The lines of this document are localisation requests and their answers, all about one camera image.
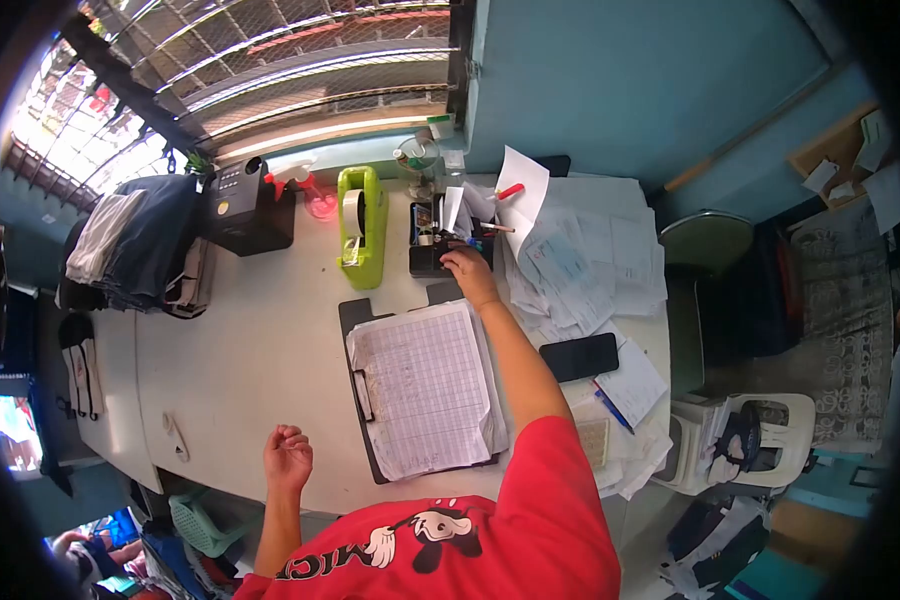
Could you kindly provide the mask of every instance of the person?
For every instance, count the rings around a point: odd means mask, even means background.
[[[143,541],[135,539],[119,549],[113,547],[107,531],[87,535],[78,530],[66,531],[50,546],[53,557],[70,572],[83,597],[93,597],[93,584],[114,575],[123,575],[124,565],[143,551]]]
[[[620,565],[573,416],[550,369],[472,248],[440,261],[496,349],[516,441],[496,503],[480,496],[385,502],[300,543],[314,450],[278,425],[264,447],[263,533],[235,600],[427,596],[616,598]]]

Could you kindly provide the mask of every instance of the bulletin board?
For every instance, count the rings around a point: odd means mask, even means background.
[[[860,119],[873,113],[880,106],[876,102],[866,102],[846,115],[839,122],[818,135],[815,139],[804,144],[799,150],[787,156],[793,169],[806,179],[823,161],[835,162],[840,165],[837,174],[826,183],[819,191],[819,197],[831,210],[838,209],[847,203],[867,194],[860,183],[868,178],[871,173],[860,166],[853,166],[857,154],[864,145],[864,133],[860,126]],[[853,182],[853,196],[843,198],[829,198],[830,190],[845,182]]]

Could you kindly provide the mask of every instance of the calculator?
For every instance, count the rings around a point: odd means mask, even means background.
[[[611,421],[608,418],[576,424],[576,435],[579,436],[579,443],[583,446],[583,454],[590,463],[591,470],[600,469],[607,463],[607,438],[610,432]]]

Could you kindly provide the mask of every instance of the blue pen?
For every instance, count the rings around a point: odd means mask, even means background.
[[[603,403],[603,406],[605,406],[610,411],[610,414],[612,414],[613,417],[615,417],[616,420],[620,422],[621,426],[624,426],[624,429],[626,431],[630,432],[630,434],[632,434],[632,435],[636,435],[634,433],[634,428],[631,427],[629,423],[627,423],[627,420],[624,418],[624,415],[620,414],[620,411],[617,410],[617,407],[613,405],[613,402],[611,402],[611,399],[607,396],[607,394],[603,390],[601,390],[598,387],[597,390],[594,392],[594,396],[596,396],[597,398],[600,399],[600,402]]]

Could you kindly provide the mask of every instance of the green tape dispenser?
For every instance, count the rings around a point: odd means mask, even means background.
[[[336,265],[355,290],[372,290],[384,277],[390,199],[371,167],[348,167],[336,179],[340,257]]]

